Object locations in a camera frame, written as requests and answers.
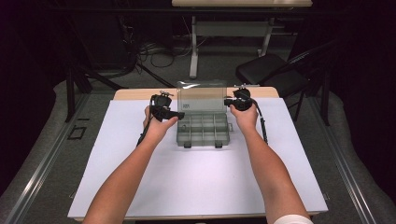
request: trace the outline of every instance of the box lid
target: box lid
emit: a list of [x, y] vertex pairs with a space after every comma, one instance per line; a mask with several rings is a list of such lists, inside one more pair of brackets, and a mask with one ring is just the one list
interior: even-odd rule
[[177, 110], [184, 113], [214, 113], [227, 111], [224, 99], [227, 82], [179, 81], [177, 83]]

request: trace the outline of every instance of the plastic organizer box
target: plastic organizer box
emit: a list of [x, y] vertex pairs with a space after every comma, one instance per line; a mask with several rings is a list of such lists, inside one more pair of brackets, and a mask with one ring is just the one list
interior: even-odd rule
[[226, 94], [225, 81], [177, 83], [177, 109], [185, 113], [177, 122], [178, 146], [219, 148], [229, 144]]

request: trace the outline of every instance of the wooden table edge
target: wooden table edge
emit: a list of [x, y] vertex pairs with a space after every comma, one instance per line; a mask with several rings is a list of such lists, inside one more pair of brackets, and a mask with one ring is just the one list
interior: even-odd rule
[[[309, 216], [315, 216], [321, 212], [310, 212]], [[124, 221], [160, 221], [160, 220], [180, 220], [180, 219], [221, 219], [221, 218], [249, 218], [249, 217], [266, 217], [265, 214], [246, 214], [246, 215], [201, 215], [201, 216], [163, 216], [163, 217], [125, 217]], [[82, 222], [84, 217], [73, 217], [75, 221]]]
[[[235, 87], [227, 88], [227, 95], [233, 96], [233, 91], [237, 90]], [[279, 98], [274, 87], [253, 87], [249, 88], [251, 97], [269, 97]], [[167, 91], [177, 96], [177, 89], [122, 89], [116, 91], [113, 100], [148, 100], [153, 94], [160, 94], [160, 91]]]
[[173, 7], [311, 7], [312, 0], [275, 0], [235, 2], [227, 0], [193, 1], [172, 0]]

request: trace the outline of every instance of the chair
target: chair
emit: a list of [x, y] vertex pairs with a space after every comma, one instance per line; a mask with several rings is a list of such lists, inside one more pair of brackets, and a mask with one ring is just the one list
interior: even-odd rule
[[[299, 101], [288, 106], [297, 105], [293, 119], [297, 121], [305, 94], [315, 95], [323, 86], [322, 90], [326, 92], [322, 94], [322, 105], [329, 102], [329, 77], [326, 74], [331, 65], [334, 45], [335, 40], [301, 53], [287, 62], [277, 55], [267, 54], [238, 65], [235, 74], [243, 83], [276, 88], [284, 99], [301, 92]], [[326, 118], [323, 119], [328, 125], [327, 107], [323, 106], [322, 110], [326, 110], [321, 113], [325, 113]]]

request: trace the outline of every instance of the desk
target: desk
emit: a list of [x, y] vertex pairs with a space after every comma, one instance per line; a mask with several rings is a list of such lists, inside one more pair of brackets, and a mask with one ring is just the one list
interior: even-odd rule
[[[235, 88], [228, 88], [228, 93], [233, 90]], [[176, 90], [165, 91], [176, 93]], [[115, 94], [69, 217], [76, 220], [84, 218], [96, 191], [131, 153], [143, 129], [143, 110], [149, 103], [149, 97], [158, 92], [159, 89], [120, 90]], [[266, 119], [269, 144], [285, 162], [308, 213], [314, 215], [327, 211], [283, 99], [277, 97], [274, 88], [251, 88], [251, 93]], [[171, 107], [177, 108], [177, 100]], [[177, 127], [171, 127], [154, 151], [125, 219], [265, 216], [245, 141], [240, 140], [243, 136], [234, 117], [229, 112], [227, 117], [233, 131], [230, 132], [230, 144], [223, 148], [178, 147]]]
[[[174, 7], [311, 7], [311, 0], [172, 0]], [[190, 78], [197, 78], [198, 48], [196, 36], [263, 36], [259, 56], [265, 55], [274, 27], [274, 18], [269, 21], [197, 21], [191, 23]]]

